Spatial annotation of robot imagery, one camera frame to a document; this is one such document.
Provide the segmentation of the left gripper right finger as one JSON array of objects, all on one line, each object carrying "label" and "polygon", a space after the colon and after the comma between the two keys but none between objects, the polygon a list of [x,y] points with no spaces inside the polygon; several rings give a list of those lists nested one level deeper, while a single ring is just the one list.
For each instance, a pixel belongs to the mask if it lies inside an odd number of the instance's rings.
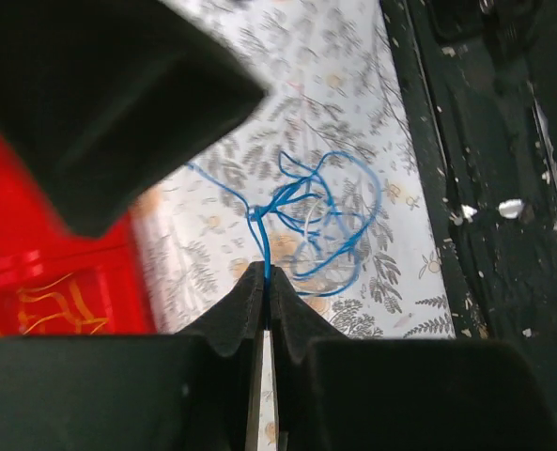
[{"label": "left gripper right finger", "polygon": [[557,450],[525,360],[496,340],[349,338],[271,271],[281,450]]}]

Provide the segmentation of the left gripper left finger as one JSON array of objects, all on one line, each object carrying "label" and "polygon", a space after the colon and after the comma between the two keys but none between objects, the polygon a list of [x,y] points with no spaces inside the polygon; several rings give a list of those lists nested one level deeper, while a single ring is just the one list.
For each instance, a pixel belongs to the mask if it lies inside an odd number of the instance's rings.
[{"label": "left gripper left finger", "polygon": [[176,334],[0,338],[0,450],[254,450],[264,266]]}]

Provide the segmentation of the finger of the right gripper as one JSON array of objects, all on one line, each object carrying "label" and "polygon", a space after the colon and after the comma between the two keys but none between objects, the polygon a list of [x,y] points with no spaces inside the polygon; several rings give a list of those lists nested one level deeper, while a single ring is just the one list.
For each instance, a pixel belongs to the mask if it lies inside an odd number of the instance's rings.
[{"label": "finger of the right gripper", "polygon": [[102,235],[266,93],[163,2],[0,1],[0,134],[77,235]]}]

